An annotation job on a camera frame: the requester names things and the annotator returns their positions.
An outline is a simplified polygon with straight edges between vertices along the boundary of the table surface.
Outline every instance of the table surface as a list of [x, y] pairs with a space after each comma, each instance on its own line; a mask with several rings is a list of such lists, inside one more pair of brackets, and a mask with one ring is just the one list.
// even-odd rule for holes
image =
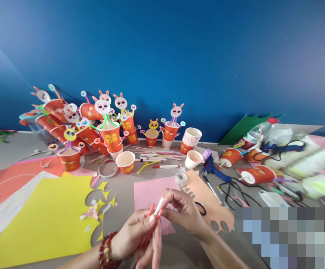
[[[12, 136], [9, 136], [7, 138], [7, 141], [10, 143], [0, 142], [0, 169], [7, 168], [25, 156], [33, 153], [36, 149], [47, 149], [47, 147], [32, 133], [16, 133]], [[180, 145], [181, 142], [174, 142], [172, 144], [172, 147]], [[137, 146], [146, 147], [145, 140], [139, 141], [139, 144]], [[156, 146], [162, 146], [161, 141], [157, 141]], [[227, 148], [227, 146], [204, 143], [200, 143], [199, 146], [202, 148], [216, 150], [219, 155], [222, 153], [222, 150]], [[40, 154], [34, 157], [30, 157], [30, 159], [40, 158], [42, 156], [43, 155]], [[96, 164], [96, 162], [88, 163], [88, 161], [97, 158], [98, 156], [98, 153], [89, 154], [86, 157], [84, 168], [96, 171], [99, 165]], [[164, 162], [164, 164], [179, 164], [181, 162], [184, 162], [184, 160], [169, 160]], [[114, 232], [121, 229], [125, 221], [134, 212], [134, 182], [173, 176], [178, 171], [178, 168], [167, 170], [153, 170], [152, 168], [146, 168], [141, 173], [139, 173], [139, 175], [136, 175], [136, 171], [138, 171], [143, 164], [144, 163], [135, 162], [134, 173], [131, 175], [124, 175], [121, 172], [118, 172], [116, 176], [104, 180], [105, 182], [109, 182], [109, 189], [112, 189], [110, 195], [112, 197], [116, 195], [116, 202], [118, 203], [118, 206], [116, 206], [113, 210], [110, 209], [105, 215], [104, 234], [108, 234], [109, 232]], [[248, 164], [244, 161], [240, 161], [236, 164], [236, 167], [248, 167]], [[223, 168], [222, 172], [229, 176], [238, 177], [237, 171], [235, 170], [236, 167], [234, 166], [234, 168]], [[203, 166], [200, 165], [194, 170], [198, 169], [201, 171], [202, 168]], [[112, 169], [113, 166], [107, 164], [104, 173], [109, 174], [109, 170]], [[209, 174], [208, 179], [213, 187], [216, 187], [222, 183], [221, 179], [219, 179], [214, 174]], [[99, 179], [99, 182], [96, 184], [96, 186], [99, 185], [102, 181], [102, 179]], [[244, 192], [248, 193], [262, 206], [266, 206], [258, 195], [258, 188], [248, 188], [242, 186], [242, 184], [240, 185]], [[221, 200], [225, 198], [223, 195], [220, 195], [220, 193], [218, 194]], [[93, 199], [93, 194], [87, 197], [87, 200], [90, 199]], [[323, 206], [319, 201], [311, 200], [308, 198], [306, 198], [304, 202], [310, 207]], [[160, 267], [189, 269], [213, 268], [199, 242], [180, 226], [173, 224], [173, 227], [175, 228], [176, 233], [165, 235], [162, 238], [162, 257]], [[231, 233], [225, 233], [221, 231], [219, 235], [226, 241], [231, 249], [233, 249], [236, 254], [251, 268], [269, 268], [239, 231], [233, 230]], [[62, 257], [54, 260], [18, 266], [17, 268], [57, 268], [74, 257], [75, 256]], [[132, 259], [124, 262], [121, 268], [130, 268], [131, 262]]]

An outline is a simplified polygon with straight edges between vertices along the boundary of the white paper cup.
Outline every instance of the white paper cup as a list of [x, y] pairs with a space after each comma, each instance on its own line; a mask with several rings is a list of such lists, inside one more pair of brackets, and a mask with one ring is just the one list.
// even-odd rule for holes
[[167, 141], [165, 138], [162, 139], [162, 147], [170, 148], [173, 141]]
[[111, 155], [111, 157], [114, 159], [114, 160], [116, 160], [116, 158], [124, 151], [124, 148], [122, 148], [120, 151], [118, 151], [118, 152], [110, 152], [109, 151], [109, 149], [107, 150], [109, 153], [110, 153], [110, 155]]
[[197, 165], [204, 162], [202, 155], [197, 151], [189, 151], [186, 156], [185, 166], [188, 169], [194, 169]]

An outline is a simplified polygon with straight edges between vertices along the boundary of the hot glue gun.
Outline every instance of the hot glue gun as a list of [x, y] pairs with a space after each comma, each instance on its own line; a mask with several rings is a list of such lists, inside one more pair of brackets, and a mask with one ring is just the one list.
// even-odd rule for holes
[[214, 158], [212, 157], [212, 155], [210, 155], [210, 157], [206, 159], [203, 170], [206, 171], [207, 173], [214, 173], [223, 181], [226, 182], [232, 181], [232, 178], [230, 176], [225, 175], [224, 173], [222, 173], [220, 170], [217, 169], [217, 167], [214, 165]]

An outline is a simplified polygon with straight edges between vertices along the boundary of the stack of paper cups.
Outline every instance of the stack of paper cups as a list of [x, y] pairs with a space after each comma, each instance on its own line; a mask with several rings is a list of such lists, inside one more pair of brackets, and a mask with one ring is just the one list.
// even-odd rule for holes
[[182, 138], [182, 144], [180, 148], [180, 152], [183, 154], [187, 154], [190, 150], [198, 144], [200, 138], [202, 136], [202, 132], [196, 128], [187, 128]]

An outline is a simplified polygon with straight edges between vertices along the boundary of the red bracelet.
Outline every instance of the red bracelet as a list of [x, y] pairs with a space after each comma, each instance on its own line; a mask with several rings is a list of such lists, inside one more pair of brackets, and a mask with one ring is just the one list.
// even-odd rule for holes
[[99, 261], [101, 269], [115, 269], [118, 268], [121, 264], [121, 261], [116, 262], [110, 259], [111, 240], [116, 234], [117, 232], [109, 234], [108, 236], [104, 237], [101, 242], [99, 249]]

